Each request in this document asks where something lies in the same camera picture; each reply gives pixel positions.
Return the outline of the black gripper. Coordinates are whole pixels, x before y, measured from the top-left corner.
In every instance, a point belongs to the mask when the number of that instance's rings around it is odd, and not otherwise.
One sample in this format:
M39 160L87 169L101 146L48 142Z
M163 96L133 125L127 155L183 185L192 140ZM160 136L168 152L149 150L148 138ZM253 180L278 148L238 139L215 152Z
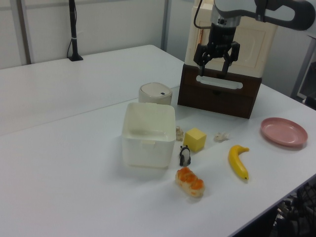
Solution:
M199 43L194 55L200 76L204 75L205 65L213 58L224 58L223 75L226 75L232 63L238 60L240 44L234 41L236 29L211 24L208 45Z

